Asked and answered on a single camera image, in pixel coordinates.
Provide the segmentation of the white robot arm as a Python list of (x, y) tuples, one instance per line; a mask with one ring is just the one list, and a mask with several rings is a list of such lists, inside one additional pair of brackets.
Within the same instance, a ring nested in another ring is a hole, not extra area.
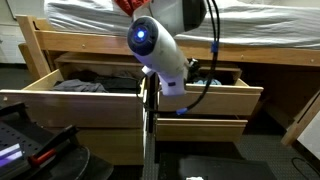
[(128, 47), (147, 76), (158, 75), (165, 96), (185, 94), (189, 64), (175, 37), (198, 28), (206, 13), (204, 0), (150, 0), (133, 12)]

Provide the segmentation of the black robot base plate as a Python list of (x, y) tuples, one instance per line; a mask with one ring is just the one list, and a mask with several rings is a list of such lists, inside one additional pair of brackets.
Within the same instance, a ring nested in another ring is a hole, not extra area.
[(54, 135), (33, 123), (24, 103), (0, 109), (1, 149), (19, 144), (24, 153), (17, 165), (0, 167), (0, 180), (110, 180), (114, 166), (81, 145), (77, 134), (58, 146), (58, 152), (39, 167), (32, 167), (28, 157), (37, 153)]

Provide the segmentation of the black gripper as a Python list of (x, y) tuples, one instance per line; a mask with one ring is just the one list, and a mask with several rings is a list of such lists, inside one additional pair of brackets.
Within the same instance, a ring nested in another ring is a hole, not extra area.
[(197, 59), (189, 59), (188, 80), (193, 80), (199, 76), (200, 63)]

